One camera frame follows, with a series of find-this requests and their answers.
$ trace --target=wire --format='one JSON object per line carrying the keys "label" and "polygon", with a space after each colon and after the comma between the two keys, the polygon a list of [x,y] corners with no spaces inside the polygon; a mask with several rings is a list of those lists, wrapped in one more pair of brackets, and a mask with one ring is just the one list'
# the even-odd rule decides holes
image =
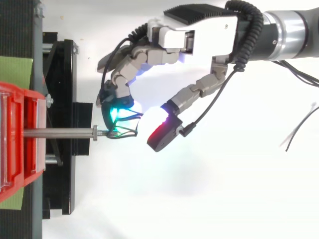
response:
{"label": "wire", "polygon": [[[287,61],[273,61],[273,63],[285,67],[288,70],[290,70],[294,76],[296,76],[299,80],[301,80],[302,82],[306,83],[307,85],[310,86],[314,86],[314,87],[318,87],[319,88],[319,80],[313,76],[310,76],[300,70],[297,70],[295,67],[293,67],[291,64],[289,64]],[[319,110],[319,107],[315,108],[312,112],[310,112],[308,115],[306,115],[306,117],[300,122],[300,124],[296,127],[292,137],[289,140],[288,146],[286,148],[286,152],[289,150],[289,147],[295,137],[295,135],[297,134],[298,130],[300,129],[300,127],[305,123],[305,121],[315,112]]]}
{"label": "wire", "polygon": [[300,127],[304,124],[304,122],[314,113],[316,112],[317,110],[319,110],[319,107],[315,108],[310,114],[308,114],[301,122],[300,124],[296,127],[296,130],[293,134],[293,136],[291,137],[291,139],[289,140],[289,143],[288,143],[288,146],[286,148],[286,152],[288,151],[289,147],[290,147],[290,144],[292,143],[296,133],[298,132],[298,130],[300,129]]}
{"label": "wire", "polygon": [[223,90],[225,89],[227,83],[229,82],[229,80],[233,77],[233,75],[236,72],[240,72],[240,70],[238,69],[234,69],[232,71],[232,73],[230,73],[230,75],[227,77],[227,79],[224,81],[223,85],[221,86],[221,88],[219,89],[218,93],[216,94],[216,96],[214,97],[213,101],[209,104],[209,106],[205,109],[205,111],[200,115],[200,117],[198,117],[197,120],[195,120],[193,123],[190,123],[189,125],[187,125],[185,128],[181,129],[179,131],[179,133],[181,135],[183,135],[184,137],[186,137],[195,127],[196,125],[204,118],[204,116],[209,112],[209,110],[213,107],[213,105],[215,104],[215,102],[218,100],[219,96],[221,95],[221,93],[223,92]]}
{"label": "wire", "polygon": [[289,71],[291,71],[294,76],[296,76],[299,80],[301,80],[303,83],[318,87],[319,88],[319,80],[316,79],[313,76],[310,76],[302,71],[297,70],[295,67],[293,67],[291,64],[289,64],[287,61],[274,61],[275,64],[287,68]]}
{"label": "wire", "polygon": [[232,76],[238,72],[237,70],[233,70],[232,73],[230,73],[230,75],[227,77],[227,79],[224,81],[223,85],[221,86],[220,90],[218,91],[218,93],[216,94],[216,96],[214,97],[213,101],[209,104],[209,106],[207,107],[207,109],[201,114],[200,117],[198,117],[197,120],[195,120],[195,124],[198,124],[203,118],[204,116],[208,113],[208,111],[213,107],[213,105],[215,104],[215,102],[218,100],[219,96],[221,95],[221,93],[223,92],[223,90],[225,89],[227,83],[229,82],[229,80],[232,78]]}
{"label": "wire", "polygon": [[103,75],[102,75],[102,82],[101,82],[101,89],[104,89],[104,84],[105,84],[105,77],[106,77],[106,73],[108,72],[108,69],[110,67],[110,64],[115,56],[115,54],[118,52],[118,50],[121,48],[121,46],[126,42],[129,41],[129,38],[125,38],[123,39],[115,48],[115,50],[112,52],[111,56],[109,57],[109,59],[107,60],[105,67],[104,67],[104,71],[103,71]]}
{"label": "wire", "polygon": [[136,130],[133,130],[133,129],[130,129],[130,128],[126,128],[126,127],[122,127],[122,126],[116,126],[116,128],[122,128],[122,129],[128,130],[129,132],[137,133]]}

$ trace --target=black metal bracket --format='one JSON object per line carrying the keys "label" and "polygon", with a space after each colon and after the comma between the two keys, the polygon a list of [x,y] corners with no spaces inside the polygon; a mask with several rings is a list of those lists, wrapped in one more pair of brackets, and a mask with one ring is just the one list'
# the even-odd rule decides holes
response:
{"label": "black metal bracket", "polygon": [[[43,33],[43,43],[51,43],[49,54],[43,54],[43,74],[54,103],[48,109],[52,127],[91,127],[91,103],[76,102],[76,44],[73,40],[56,41],[57,33]],[[63,215],[74,210],[75,156],[89,155],[89,139],[55,139],[47,143],[47,154],[59,154],[61,163],[47,164],[43,173],[44,219],[50,209],[62,209]]]}

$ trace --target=red plastic bin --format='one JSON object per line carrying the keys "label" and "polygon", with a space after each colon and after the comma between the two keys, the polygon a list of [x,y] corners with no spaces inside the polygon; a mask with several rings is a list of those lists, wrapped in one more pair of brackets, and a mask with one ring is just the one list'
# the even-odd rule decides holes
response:
{"label": "red plastic bin", "polygon": [[0,202],[14,195],[43,172],[44,167],[42,170],[36,167],[38,139],[23,139],[23,127],[39,126],[37,118],[43,106],[45,112],[45,98],[42,94],[0,82]]}

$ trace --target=bolt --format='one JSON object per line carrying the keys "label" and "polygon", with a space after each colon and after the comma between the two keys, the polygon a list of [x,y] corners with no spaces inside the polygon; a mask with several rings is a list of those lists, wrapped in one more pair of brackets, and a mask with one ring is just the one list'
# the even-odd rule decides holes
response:
{"label": "bolt", "polygon": [[47,106],[48,108],[50,108],[51,105],[54,103],[53,98],[51,98],[51,95],[48,94],[45,99],[46,99],[46,106]]}
{"label": "bolt", "polygon": [[79,55],[79,54],[80,54],[80,49],[79,49],[78,46],[74,46],[74,47],[73,47],[73,53],[74,53],[75,55]]}

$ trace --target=white wall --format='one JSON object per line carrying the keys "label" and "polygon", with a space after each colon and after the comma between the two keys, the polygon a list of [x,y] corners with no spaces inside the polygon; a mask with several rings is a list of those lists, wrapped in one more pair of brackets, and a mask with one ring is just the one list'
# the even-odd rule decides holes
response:
{"label": "white wall", "polygon": [[[80,47],[77,100],[95,102],[101,81],[96,66],[103,56],[149,18],[198,1],[43,2],[44,31],[58,31],[60,40],[73,39]],[[318,6],[311,0],[250,2],[261,11]],[[318,59],[290,62],[319,77]],[[273,63],[252,62],[246,69],[187,138],[178,137],[160,153],[135,139],[91,142],[90,156],[76,160],[75,211],[51,212],[43,238],[319,238],[319,113],[302,127],[288,153],[279,148],[312,102],[319,103],[319,90]],[[198,65],[158,66],[139,77],[132,94],[146,110],[208,71]],[[212,97],[183,114],[184,124]],[[96,108],[93,124],[103,127]]]}

